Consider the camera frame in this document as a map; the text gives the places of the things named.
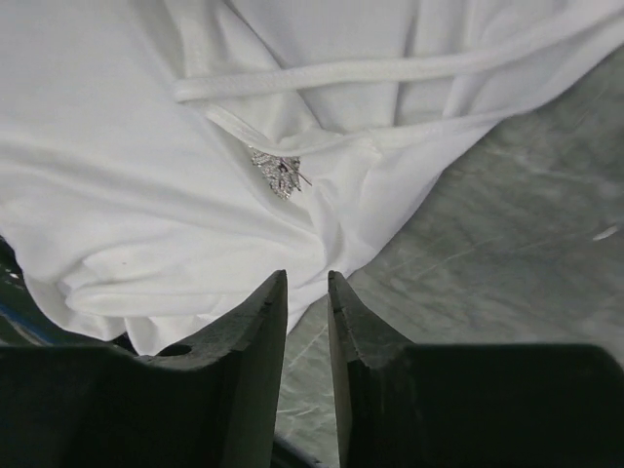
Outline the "white camisole garment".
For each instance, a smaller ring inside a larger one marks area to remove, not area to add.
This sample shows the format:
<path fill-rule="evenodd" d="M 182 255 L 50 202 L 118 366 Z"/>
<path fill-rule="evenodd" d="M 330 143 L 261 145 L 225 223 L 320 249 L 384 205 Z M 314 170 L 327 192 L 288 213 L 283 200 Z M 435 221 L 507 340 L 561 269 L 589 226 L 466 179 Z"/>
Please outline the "white camisole garment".
<path fill-rule="evenodd" d="M 5 1 L 1 234 L 51 322 L 141 355 L 276 270 L 294 325 L 622 43 L 619 1 Z M 280 199 L 252 148 L 312 185 Z"/>

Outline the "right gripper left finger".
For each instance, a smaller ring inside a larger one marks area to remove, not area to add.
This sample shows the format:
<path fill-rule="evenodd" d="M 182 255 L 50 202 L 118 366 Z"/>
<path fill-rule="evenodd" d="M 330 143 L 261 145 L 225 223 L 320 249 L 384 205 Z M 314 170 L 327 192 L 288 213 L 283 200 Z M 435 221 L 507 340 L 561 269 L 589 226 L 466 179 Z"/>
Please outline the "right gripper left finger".
<path fill-rule="evenodd" d="M 273 273 L 167 353 L 1 350 L 5 467 L 266 467 L 288 315 Z"/>

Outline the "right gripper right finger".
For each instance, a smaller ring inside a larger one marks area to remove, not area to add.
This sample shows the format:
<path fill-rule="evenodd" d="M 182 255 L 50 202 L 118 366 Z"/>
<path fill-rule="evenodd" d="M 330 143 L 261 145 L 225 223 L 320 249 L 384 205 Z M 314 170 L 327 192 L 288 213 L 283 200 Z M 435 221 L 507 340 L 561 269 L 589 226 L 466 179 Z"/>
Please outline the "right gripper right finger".
<path fill-rule="evenodd" d="M 586 344 L 422 344 L 328 277 L 344 467 L 619 467 L 623 370 Z"/>

